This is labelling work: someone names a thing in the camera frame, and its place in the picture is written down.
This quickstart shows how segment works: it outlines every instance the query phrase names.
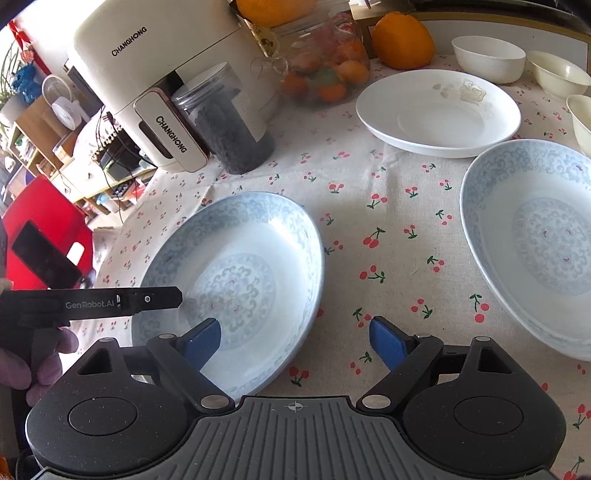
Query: white fan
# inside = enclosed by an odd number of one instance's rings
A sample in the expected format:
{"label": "white fan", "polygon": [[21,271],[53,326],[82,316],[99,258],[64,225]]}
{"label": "white fan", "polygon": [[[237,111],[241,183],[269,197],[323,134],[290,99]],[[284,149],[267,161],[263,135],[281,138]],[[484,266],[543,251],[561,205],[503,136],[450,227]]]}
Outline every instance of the white fan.
{"label": "white fan", "polygon": [[57,75],[48,75],[43,80],[41,91],[45,101],[51,105],[53,113],[70,130],[75,130],[82,120],[90,121],[90,117],[80,106],[80,102],[74,100],[70,86]]}

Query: metal screw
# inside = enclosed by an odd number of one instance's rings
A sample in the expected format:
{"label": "metal screw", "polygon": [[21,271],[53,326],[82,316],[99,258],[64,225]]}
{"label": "metal screw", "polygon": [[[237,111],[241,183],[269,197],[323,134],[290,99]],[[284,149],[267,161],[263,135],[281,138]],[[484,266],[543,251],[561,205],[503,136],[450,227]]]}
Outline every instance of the metal screw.
{"label": "metal screw", "polygon": [[203,408],[207,408],[208,410],[218,410],[220,408],[225,408],[230,403],[227,397],[223,395],[208,395],[207,397],[203,397],[201,399],[201,406]]}
{"label": "metal screw", "polygon": [[389,407],[391,404],[390,399],[383,395],[368,395],[361,401],[361,403],[372,410],[382,410],[383,408]]}

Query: blue stuffed toy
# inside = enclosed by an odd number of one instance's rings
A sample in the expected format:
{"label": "blue stuffed toy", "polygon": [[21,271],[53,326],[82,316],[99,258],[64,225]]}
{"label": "blue stuffed toy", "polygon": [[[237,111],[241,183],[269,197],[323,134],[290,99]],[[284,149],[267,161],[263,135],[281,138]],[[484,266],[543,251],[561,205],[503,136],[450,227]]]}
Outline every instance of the blue stuffed toy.
{"label": "blue stuffed toy", "polygon": [[27,63],[17,70],[12,80],[12,88],[22,96],[27,105],[41,96],[41,85],[35,81],[36,74],[33,63]]}

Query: dark contents in jar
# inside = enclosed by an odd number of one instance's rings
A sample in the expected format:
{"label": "dark contents in jar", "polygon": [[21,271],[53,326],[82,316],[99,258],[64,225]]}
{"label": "dark contents in jar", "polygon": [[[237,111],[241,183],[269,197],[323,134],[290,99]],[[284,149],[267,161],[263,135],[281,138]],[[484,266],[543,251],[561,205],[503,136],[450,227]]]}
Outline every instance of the dark contents in jar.
{"label": "dark contents in jar", "polygon": [[232,104],[238,89],[212,93],[188,112],[195,130],[230,174],[243,174],[259,167],[275,150],[269,133],[257,142]]}

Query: cherry print tablecloth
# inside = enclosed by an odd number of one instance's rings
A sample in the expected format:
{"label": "cherry print tablecloth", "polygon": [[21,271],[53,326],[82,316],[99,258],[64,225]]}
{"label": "cherry print tablecloth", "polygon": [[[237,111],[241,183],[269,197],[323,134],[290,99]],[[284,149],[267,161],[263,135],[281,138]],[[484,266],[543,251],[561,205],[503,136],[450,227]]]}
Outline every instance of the cherry print tablecloth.
{"label": "cherry print tablecloth", "polygon": [[[457,64],[441,56],[431,67],[456,69]],[[376,79],[393,73],[374,64]],[[577,148],[564,102],[544,94],[528,77],[503,88],[523,114],[516,137]],[[122,227],[97,286],[140,285],[164,241],[212,201],[246,190],[286,195],[302,204],[320,229],[326,281],[308,339],[264,394],[349,394],[356,401],[387,373],[368,345],[368,320],[374,315],[446,343],[468,345],[474,336],[488,335],[564,412],[567,438],[555,474],[573,480],[591,472],[591,365],[534,339],[486,287],[459,218],[459,190],[470,161],[425,157],[384,144],[362,125],[354,102],[321,112],[286,110],[270,128],[277,150],[249,174],[227,175],[217,161],[193,174],[159,171]],[[76,323],[77,354],[101,336],[129,345],[129,322]],[[64,358],[64,364],[76,358]]]}

